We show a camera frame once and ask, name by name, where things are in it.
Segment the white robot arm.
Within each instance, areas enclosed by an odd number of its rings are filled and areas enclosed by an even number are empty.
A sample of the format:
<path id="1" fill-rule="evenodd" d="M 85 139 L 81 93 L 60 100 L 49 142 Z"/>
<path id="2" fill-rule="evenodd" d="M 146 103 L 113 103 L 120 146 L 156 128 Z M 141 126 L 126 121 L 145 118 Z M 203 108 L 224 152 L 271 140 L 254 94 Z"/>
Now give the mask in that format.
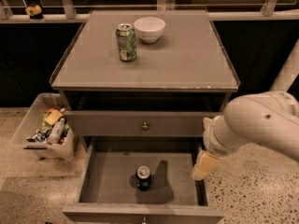
<path id="1" fill-rule="evenodd" d="M 192 169 L 202 180 L 219 165 L 221 157 L 254 143 L 299 161 L 299 103 L 288 89 L 299 75 L 299 41 L 267 92 L 234 98 L 213 119 L 203 119 L 204 148 Z"/>

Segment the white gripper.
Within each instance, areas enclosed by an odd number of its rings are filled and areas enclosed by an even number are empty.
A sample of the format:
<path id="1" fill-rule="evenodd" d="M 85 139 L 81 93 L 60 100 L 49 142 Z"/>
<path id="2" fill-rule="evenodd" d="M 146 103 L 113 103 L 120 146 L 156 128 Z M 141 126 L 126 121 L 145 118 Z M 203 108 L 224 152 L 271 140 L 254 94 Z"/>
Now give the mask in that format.
<path id="1" fill-rule="evenodd" d="M 237 151 L 234 147 L 235 135 L 226 124 L 224 116 L 213 119 L 204 117 L 203 127 L 206 150 L 199 152 L 192 168 L 192 178 L 198 181 L 205 179 L 218 167 L 220 159 L 217 156 L 224 157 Z"/>

